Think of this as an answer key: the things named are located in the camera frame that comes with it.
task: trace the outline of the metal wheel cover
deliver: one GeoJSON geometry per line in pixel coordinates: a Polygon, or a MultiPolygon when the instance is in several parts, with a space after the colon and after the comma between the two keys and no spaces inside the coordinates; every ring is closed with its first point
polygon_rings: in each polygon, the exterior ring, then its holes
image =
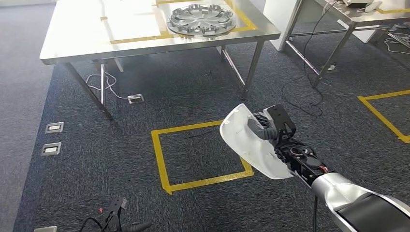
{"type": "Polygon", "coordinates": [[[236,26],[234,14],[219,5],[192,4],[172,11],[168,28],[184,35],[211,36],[236,26]]]}

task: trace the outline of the yellow tape square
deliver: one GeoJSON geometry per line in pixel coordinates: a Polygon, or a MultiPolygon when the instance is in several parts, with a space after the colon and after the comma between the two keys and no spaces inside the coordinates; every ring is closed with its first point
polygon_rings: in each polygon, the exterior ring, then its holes
{"type": "Polygon", "coordinates": [[[187,131],[187,130],[192,130],[192,129],[205,128],[205,127],[212,127],[212,126],[220,125],[221,123],[222,123],[222,120],[151,131],[152,142],[154,144],[155,157],[157,159],[158,171],[160,173],[162,188],[168,194],[172,195],[173,191],[191,189],[191,188],[196,188],[196,187],[205,186],[205,185],[212,185],[216,183],[236,180],[236,179],[254,175],[251,165],[248,164],[245,160],[241,158],[242,165],[245,169],[243,172],[222,175],[222,176],[203,179],[203,180],[196,180],[196,181],[191,181],[191,182],[186,182],[186,183],[181,183],[181,184],[176,184],[176,185],[170,185],[168,173],[165,167],[165,160],[162,154],[160,134],[166,134],[166,133],[172,133],[172,132],[178,132],[178,131],[187,131]]]}
{"type": "Polygon", "coordinates": [[[405,143],[410,143],[410,135],[404,135],[399,129],[397,129],[385,116],[383,116],[374,106],[370,104],[368,100],[375,100],[375,99],[382,99],[382,98],[389,98],[389,97],[395,97],[395,96],[401,96],[401,95],[406,95],[410,94],[410,90],[404,90],[404,91],[399,91],[399,92],[393,92],[393,93],[384,93],[384,94],[378,94],[378,95],[373,95],[373,96],[368,96],[368,97],[363,97],[363,96],[358,96],[357,98],[372,112],[376,117],[380,119],[389,129],[391,129],[397,137],[405,142],[405,143]]]}

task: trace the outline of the red wire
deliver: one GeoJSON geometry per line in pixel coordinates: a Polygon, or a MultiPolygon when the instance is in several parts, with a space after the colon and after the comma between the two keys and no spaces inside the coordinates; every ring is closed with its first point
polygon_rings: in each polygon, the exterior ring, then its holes
{"type": "Polygon", "coordinates": [[[329,171],[325,166],[322,165],[320,165],[319,168],[322,169],[324,173],[327,173],[329,171]]]}

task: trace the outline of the gray carpet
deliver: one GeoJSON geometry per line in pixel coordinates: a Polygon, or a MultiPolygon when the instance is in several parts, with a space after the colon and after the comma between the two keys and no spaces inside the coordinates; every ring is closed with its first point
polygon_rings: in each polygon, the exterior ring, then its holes
{"type": "Polygon", "coordinates": [[[13,230],[53,71],[38,59],[53,9],[0,7],[0,232],[13,230]]]}
{"type": "MultiPolygon", "coordinates": [[[[330,45],[323,44],[333,39],[312,40],[308,52],[315,62],[326,56],[330,45]]],[[[228,46],[243,74],[254,47],[228,46]]],[[[352,181],[410,203],[409,173],[398,171],[407,169],[409,144],[398,140],[357,99],[408,88],[408,70],[355,38],[338,60],[340,72],[324,80],[331,86],[319,86],[324,95],[322,117],[284,104],[298,127],[297,138],[352,181]]],[[[118,78],[115,90],[120,96],[143,93],[146,102],[129,105],[108,93],[107,107],[115,123],[104,119],[63,67],[55,67],[15,231],[52,225],[59,232],[78,230],[87,217],[101,219],[98,208],[107,207],[115,196],[130,202],[123,222],[151,220],[154,225],[148,232],[311,231],[313,196],[295,178],[273,181],[255,171],[252,177],[173,195],[161,188],[150,132],[221,120],[240,103],[234,74],[214,48],[127,58],[124,65],[124,73],[111,71],[118,78]],[[204,76],[209,70],[212,74],[204,76]],[[44,135],[45,125],[57,121],[65,122],[64,132],[44,135]],[[61,154],[40,157],[41,146],[51,142],[63,143],[61,154]]],[[[95,73],[86,62],[75,66],[84,77],[95,73]]],[[[280,53],[265,43],[248,108],[256,112],[284,103],[281,87],[303,75],[302,70],[302,62],[288,49],[280,53]]],[[[307,79],[287,86],[285,94],[317,112],[309,103],[319,96],[307,79]]],[[[391,104],[379,107],[389,111],[391,104]]],[[[405,118],[408,107],[403,105],[397,114],[405,118]]],[[[408,124],[409,119],[397,123],[408,124]]],[[[217,128],[164,134],[160,139],[172,184],[241,169],[217,128]]],[[[318,219],[319,231],[339,231],[322,204],[318,219]]],[[[97,231],[91,224],[87,229],[97,231]]]]}

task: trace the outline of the stainless steel table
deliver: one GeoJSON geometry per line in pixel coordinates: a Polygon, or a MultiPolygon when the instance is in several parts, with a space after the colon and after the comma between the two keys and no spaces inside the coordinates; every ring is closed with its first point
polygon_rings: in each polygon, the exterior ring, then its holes
{"type": "Polygon", "coordinates": [[[222,60],[233,67],[246,99],[263,44],[279,38],[278,29],[249,0],[59,0],[41,50],[46,65],[64,63],[82,89],[104,113],[104,62],[101,65],[101,96],[88,88],[71,62],[102,60],[204,47],[220,47],[222,60]],[[172,10],[190,4],[217,4],[236,15],[236,28],[228,34],[209,37],[183,36],[166,26],[172,10]],[[225,46],[257,42],[244,80],[225,46]]]}
{"type": "MultiPolygon", "coordinates": [[[[340,20],[342,20],[345,24],[348,25],[347,29],[341,29],[341,30],[330,30],[330,31],[316,31],[313,34],[314,35],[319,35],[319,34],[331,34],[331,33],[344,33],[343,38],[341,41],[338,43],[336,48],[333,50],[333,53],[330,55],[329,59],[323,66],[323,68],[319,71],[317,70],[311,62],[309,62],[303,54],[291,43],[289,40],[290,37],[296,37],[296,36],[310,36],[312,33],[297,33],[297,34],[292,34],[293,28],[296,24],[296,21],[302,11],[302,5],[303,3],[307,0],[298,0],[296,4],[296,11],[295,14],[292,16],[291,20],[291,26],[290,29],[285,32],[285,43],[289,45],[290,48],[301,58],[304,60],[304,62],[317,74],[316,80],[313,82],[313,86],[316,87],[318,83],[320,82],[320,79],[323,78],[323,76],[326,74],[328,71],[330,65],[333,63],[335,56],[339,53],[341,48],[344,46],[346,41],[349,39],[351,34],[354,31],[361,31],[361,30],[375,30],[375,29],[381,29],[381,30],[388,30],[391,26],[393,26],[394,23],[402,23],[402,22],[410,22],[410,11],[408,9],[391,9],[391,10],[383,10],[383,9],[378,9],[373,12],[369,13],[359,13],[354,8],[349,8],[347,7],[344,3],[342,2],[337,2],[336,4],[333,5],[333,7],[329,10],[328,14],[334,14],[336,15],[340,20]],[[376,28],[361,28],[357,29],[357,27],[364,27],[364,26],[378,26],[378,25],[389,25],[388,27],[384,26],[379,26],[376,28]]],[[[332,5],[328,2],[333,2],[330,0],[314,0],[318,4],[320,4],[322,7],[327,5],[328,7],[331,7],[332,5]]],[[[402,2],[402,5],[405,5],[405,1],[407,0],[396,0],[396,4],[399,2],[402,2]]]]}

